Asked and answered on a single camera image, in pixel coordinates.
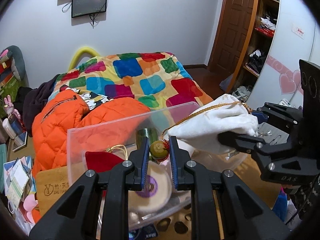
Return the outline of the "white drawstring pouch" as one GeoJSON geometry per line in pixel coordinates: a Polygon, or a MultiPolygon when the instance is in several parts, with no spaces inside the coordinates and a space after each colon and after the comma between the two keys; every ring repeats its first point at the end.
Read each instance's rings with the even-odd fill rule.
{"type": "Polygon", "coordinates": [[[190,155],[196,151],[226,154],[233,148],[218,141],[220,133],[234,132],[254,137],[258,135],[258,119],[251,111],[246,103],[231,94],[223,94],[165,129],[162,137],[176,137],[179,148],[188,151],[190,155]]]}

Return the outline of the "red velvet pouch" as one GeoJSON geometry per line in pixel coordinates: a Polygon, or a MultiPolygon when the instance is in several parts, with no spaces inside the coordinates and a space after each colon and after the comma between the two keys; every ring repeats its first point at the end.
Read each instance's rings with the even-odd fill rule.
{"type": "Polygon", "coordinates": [[[124,160],[110,152],[86,152],[85,159],[87,168],[97,173],[112,170],[124,160]]]}

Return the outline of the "round cotton pad container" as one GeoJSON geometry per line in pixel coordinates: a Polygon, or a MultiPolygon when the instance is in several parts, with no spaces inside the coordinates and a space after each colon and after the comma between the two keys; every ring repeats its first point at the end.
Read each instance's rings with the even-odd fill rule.
{"type": "Polygon", "coordinates": [[[146,184],[142,191],[129,191],[129,211],[141,214],[162,209],[172,194],[172,182],[165,168],[149,161],[146,184]]]}

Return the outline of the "blue foil packet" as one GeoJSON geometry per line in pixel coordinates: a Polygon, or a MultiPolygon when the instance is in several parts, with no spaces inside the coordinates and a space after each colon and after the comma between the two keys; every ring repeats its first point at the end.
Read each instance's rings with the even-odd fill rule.
{"type": "Polygon", "coordinates": [[[153,224],[129,232],[129,240],[148,240],[158,236],[159,234],[153,224]]]}

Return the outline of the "green glass pump bottle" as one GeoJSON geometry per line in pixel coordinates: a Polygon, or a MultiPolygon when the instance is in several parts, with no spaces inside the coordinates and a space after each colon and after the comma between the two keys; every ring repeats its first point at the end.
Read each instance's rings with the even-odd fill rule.
{"type": "Polygon", "coordinates": [[[144,138],[148,138],[150,145],[150,156],[149,159],[156,161],[155,159],[155,146],[158,141],[158,132],[155,128],[143,128],[136,131],[136,146],[140,149],[144,138]]]}

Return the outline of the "pink round compact case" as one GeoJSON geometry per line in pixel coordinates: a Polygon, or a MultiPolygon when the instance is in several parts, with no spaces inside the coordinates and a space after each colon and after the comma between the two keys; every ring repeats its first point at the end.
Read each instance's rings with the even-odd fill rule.
{"type": "Polygon", "coordinates": [[[170,159],[167,158],[165,161],[162,161],[160,163],[161,166],[163,166],[166,169],[171,169],[170,159]]]}

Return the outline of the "bamboo lap table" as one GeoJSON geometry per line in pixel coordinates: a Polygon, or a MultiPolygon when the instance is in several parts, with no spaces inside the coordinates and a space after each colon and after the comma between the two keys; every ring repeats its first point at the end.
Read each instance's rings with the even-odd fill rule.
{"type": "MultiPolygon", "coordinates": [[[[177,149],[174,185],[191,192],[192,239],[285,239],[286,225],[232,171],[206,169],[177,149]]],[[[146,184],[146,152],[132,152],[112,170],[86,171],[30,232],[31,239],[128,239],[129,191],[146,184]]]]}

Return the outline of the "orange puffer jacket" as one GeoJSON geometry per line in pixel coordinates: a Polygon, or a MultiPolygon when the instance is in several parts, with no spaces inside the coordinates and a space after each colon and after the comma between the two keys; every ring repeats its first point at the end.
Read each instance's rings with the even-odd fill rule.
{"type": "Polygon", "coordinates": [[[149,107],[133,98],[118,98],[89,109],[71,89],[59,92],[48,102],[32,124],[35,159],[32,175],[67,165],[67,131],[72,128],[148,113],[149,107]]]}

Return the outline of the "wooden wardrobe shelves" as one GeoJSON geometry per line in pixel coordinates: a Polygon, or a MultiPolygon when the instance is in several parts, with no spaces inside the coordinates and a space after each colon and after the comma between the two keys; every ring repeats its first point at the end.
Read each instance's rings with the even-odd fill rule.
{"type": "Polygon", "coordinates": [[[257,83],[270,52],[280,11],[280,0],[254,0],[249,30],[240,59],[226,92],[250,93],[257,83]]]}

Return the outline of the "tablet on desk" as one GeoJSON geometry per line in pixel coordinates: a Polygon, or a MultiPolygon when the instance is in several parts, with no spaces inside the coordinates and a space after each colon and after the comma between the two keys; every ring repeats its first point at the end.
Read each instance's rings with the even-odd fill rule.
{"type": "Polygon", "coordinates": [[[24,148],[27,145],[28,133],[27,131],[17,135],[14,139],[12,150],[14,152],[24,148]]]}

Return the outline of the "colourful patchwork quilt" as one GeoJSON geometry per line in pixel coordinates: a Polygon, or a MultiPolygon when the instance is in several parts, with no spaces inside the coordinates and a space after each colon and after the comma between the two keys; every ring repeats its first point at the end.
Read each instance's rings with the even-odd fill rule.
{"type": "Polygon", "coordinates": [[[172,53],[124,53],[96,56],[60,74],[50,99],[68,86],[77,92],[103,95],[109,100],[134,98],[151,110],[212,101],[172,53]]]}

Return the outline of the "wooden door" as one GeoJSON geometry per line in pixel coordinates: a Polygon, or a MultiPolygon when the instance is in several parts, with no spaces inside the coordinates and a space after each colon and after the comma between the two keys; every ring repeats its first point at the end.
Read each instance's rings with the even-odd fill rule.
{"type": "Polygon", "coordinates": [[[223,77],[233,74],[251,21],[254,0],[223,0],[208,70],[223,77]]]}

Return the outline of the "white cylinder bottle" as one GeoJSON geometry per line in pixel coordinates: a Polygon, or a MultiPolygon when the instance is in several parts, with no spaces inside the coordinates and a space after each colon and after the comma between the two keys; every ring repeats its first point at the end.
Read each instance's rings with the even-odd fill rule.
{"type": "Polygon", "coordinates": [[[15,137],[16,137],[16,133],[15,133],[15,131],[12,129],[12,127],[11,127],[11,125],[10,125],[10,123],[9,123],[9,119],[8,119],[8,118],[6,118],[6,119],[3,120],[2,126],[3,126],[4,130],[6,131],[6,133],[8,134],[8,136],[9,136],[12,140],[14,140],[15,137]]]}

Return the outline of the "dark purple clothing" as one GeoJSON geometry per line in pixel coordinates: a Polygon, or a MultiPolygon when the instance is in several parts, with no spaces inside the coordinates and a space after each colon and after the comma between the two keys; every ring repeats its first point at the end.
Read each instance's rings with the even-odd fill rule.
{"type": "Polygon", "coordinates": [[[32,125],[35,117],[41,113],[52,94],[57,77],[54,76],[48,82],[44,82],[39,88],[31,89],[29,87],[20,87],[17,91],[16,99],[13,102],[15,109],[21,115],[23,124],[29,134],[33,137],[32,125]]]}

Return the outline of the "green storage box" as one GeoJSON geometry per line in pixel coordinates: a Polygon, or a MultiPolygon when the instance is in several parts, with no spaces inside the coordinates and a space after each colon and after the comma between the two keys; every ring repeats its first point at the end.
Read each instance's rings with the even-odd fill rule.
{"type": "Polygon", "coordinates": [[[3,106],[4,106],[4,98],[8,95],[11,97],[11,100],[14,101],[16,99],[16,95],[18,89],[22,86],[27,86],[28,82],[26,79],[20,81],[16,79],[13,74],[1,75],[1,118],[7,116],[3,106]]]}

